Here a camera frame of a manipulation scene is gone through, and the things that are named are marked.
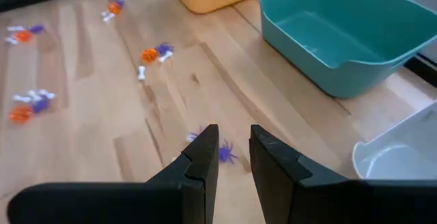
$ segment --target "light wood surface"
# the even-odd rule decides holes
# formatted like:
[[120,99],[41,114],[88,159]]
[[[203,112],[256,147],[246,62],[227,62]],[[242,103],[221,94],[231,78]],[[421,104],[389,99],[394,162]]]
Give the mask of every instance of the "light wood surface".
[[[126,0],[110,23],[108,0],[54,0],[0,14],[10,25],[44,23],[28,44],[0,44],[0,223],[9,199],[53,181],[144,182],[218,124],[234,144],[221,164],[215,223],[263,223],[249,164],[249,126],[261,124],[319,163],[351,178],[351,151],[429,105],[437,90],[406,69],[348,100],[327,96],[261,37],[258,0],[206,15],[178,0]],[[141,51],[162,42],[173,58],[137,80]],[[12,96],[44,88],[50,111],[24,126]]]

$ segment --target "teal container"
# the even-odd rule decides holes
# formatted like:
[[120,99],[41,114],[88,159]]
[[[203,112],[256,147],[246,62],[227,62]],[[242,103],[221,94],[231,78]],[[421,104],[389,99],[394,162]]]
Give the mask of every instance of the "teal container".
[[409,0],[260,0],[263,37],[327,94],[357,96],[437,35]]

